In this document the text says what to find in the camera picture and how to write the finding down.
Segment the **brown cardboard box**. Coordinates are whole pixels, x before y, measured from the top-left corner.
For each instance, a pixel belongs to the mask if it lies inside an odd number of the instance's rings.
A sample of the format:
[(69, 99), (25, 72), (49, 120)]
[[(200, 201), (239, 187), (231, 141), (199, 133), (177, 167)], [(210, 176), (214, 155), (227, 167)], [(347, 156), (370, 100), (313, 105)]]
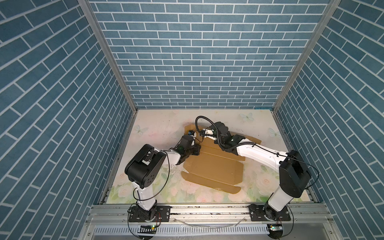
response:
[(185, 126), (185, 133), (189, 131), (195, 132), (201, 149), (199, 155), (191, 155), (183, 163), (182, 178), (229, 194), (239, 193), (246, 158), (222, 151), (214, 140), (200, 136), (193, 124)]

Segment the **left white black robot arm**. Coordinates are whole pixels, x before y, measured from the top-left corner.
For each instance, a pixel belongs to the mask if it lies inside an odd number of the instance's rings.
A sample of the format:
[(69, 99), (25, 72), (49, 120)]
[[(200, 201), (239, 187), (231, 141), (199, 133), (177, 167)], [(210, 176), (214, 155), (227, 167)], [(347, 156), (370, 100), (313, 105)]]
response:
[(171, 166), (178, 166), (189, 156), (200, 154), (201, 146), (196, 143), (197, 136), (184, 135), (174, 148), (157, 150), (145, 144), (131, 159), (125, 168), (125, 174), (134, 184), (137, 195), (134, 196), (139, 209), (149, 212), (156, 205), (156, 195), (153, 194), (152, 183), (155, 181), (164, 162)]

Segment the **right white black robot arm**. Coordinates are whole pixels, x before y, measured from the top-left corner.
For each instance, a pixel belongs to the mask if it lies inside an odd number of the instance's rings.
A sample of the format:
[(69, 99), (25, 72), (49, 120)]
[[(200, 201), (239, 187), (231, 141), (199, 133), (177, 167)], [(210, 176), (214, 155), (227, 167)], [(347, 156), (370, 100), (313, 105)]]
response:
[(306, 191), (311, 173), (298, 152), (272, 150), (244, 136), (232, 135), (222, 122), (216, 122), (202, 130), (201, 136), (214, 140), (214, 143), (227, 153), (257, 161), (279, 174), (279, 186), (263, 207), (267, 219), (277, 220), (287, 204), (295, 198), (300, 198)]

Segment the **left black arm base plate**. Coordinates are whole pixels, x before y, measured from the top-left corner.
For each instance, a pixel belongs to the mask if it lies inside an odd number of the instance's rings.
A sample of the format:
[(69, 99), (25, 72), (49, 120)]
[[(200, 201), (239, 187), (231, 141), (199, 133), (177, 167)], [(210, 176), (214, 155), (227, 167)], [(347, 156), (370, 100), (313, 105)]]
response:
[(132, 206), (129, 213), (129, 222), (169, 222), (171, 215), (170, 206), (154, 205), (150, 210), (144, 210), (140, 206)]

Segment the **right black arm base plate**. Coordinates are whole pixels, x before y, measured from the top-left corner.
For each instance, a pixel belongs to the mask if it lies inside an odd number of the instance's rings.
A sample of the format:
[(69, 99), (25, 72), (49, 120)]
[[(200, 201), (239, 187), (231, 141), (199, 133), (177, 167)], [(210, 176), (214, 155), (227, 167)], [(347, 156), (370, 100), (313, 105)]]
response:
[(291, 220), (291, 215), (287, 206), (284, 206), (284, 208), (280, 212), (274, 210), (268, 204), (250, 204), (248, 208), (252, 222), (283, 222)]

